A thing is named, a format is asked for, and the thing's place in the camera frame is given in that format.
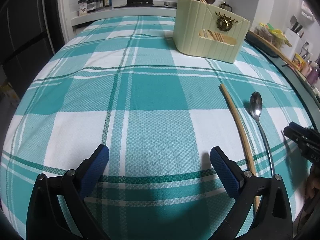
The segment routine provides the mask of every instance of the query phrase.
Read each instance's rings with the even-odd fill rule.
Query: checkered pattern
[[[269,177],[262,138],[245,108],[254,91],[262,95],[261,124],[296,216],[294,192],[309,164],[282,129],[311,121],[295,92],[246,42],[234,64],[181,54],[173,26],[171,17],[96,21],[33,81],[12,119],[0,168],[2,207],[24,238],[36,176],[75,169],[103,143],[110,160],[85,201],[112,239],[208,239],[234,203],[210,164],[210,149],[220,146],[247,169],[221,83],[238,109],[259,176]]]

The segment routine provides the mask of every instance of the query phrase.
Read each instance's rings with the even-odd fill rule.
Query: metal spoon
[[[271,154],[270,146],[269,146],[266,134],[264,133],[263,128],[262,128],[262,126],[261,126],[261,124],[259,122],[259,117],[260,117],[261,112],[262,112],[262,98],[261,98],[261,95],[257,91],[252,93],[252,95],[250,97],[249,104],[250,104],[251,116],[256,121],[256,123],[257,123],[257,125],[259,127],[259,130],[260,130],[260,133],[262,135],[262,139],[263,139],[264,145],[266,147],[266,151],[267,151],[267,154],[268,154],[270,167],[271,167],[271,175],[274,176],[276,173],[275,173],[275,166],[274,166],[273,160],[272,160],[272,154]]]

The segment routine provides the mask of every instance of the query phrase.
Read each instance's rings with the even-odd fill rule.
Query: utensil holder
[[[219,13],[234,19],[229,31],[217,27]],[[178,0],[173,40],[177,49],[184,54],[233,63],[249,25],[248,20],[217,6],[196,0]],[[203,30],[221,33],[227,43],[201,37]]]

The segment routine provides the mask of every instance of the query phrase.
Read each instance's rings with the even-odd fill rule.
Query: spoon handle
[[[258,125],[258,127],[259,127],[260,133],[261,133],[261,135],[262,135],[262,139],[263,139],[263,142],[264,142],[264,146],[266,147],[266,152],[267,152],[267,154],[268,154],[268,158],[269,158],[269,162],[270,162],[270,169],[271,169],[271,176],[274,176],[274,175],[276,174],[276,172],[275,172],[275,165],[274,165],[274,163],[273,163],[270,146],[269,146],[269,143],[268,143],[266,134],[264,133],[264,130],[263,130],[260,122],[257,121],[257,120],[256,120],[256,122],[257,122],[257,125]]]

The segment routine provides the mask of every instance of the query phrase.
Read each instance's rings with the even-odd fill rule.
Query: table
[[[112,239],[208,239],[234,203],[210,164],[210,149],[220,146],[247,169],[221,83],[239,111],[258,175],[270,177],[246,109],[252,92],[262,95],[261,125],[297,216],[310,165],[282,129],[311,121],[292,87],[245,41],[233,64],[181,54],[173,26],[173,17],[98,20],[35,78],[11,121],[0,167],[2,208],[22,237],[36,176],[75,169],[103,143],[110,160],[85,202]],[[240,235],[252,218],[250,212]]]

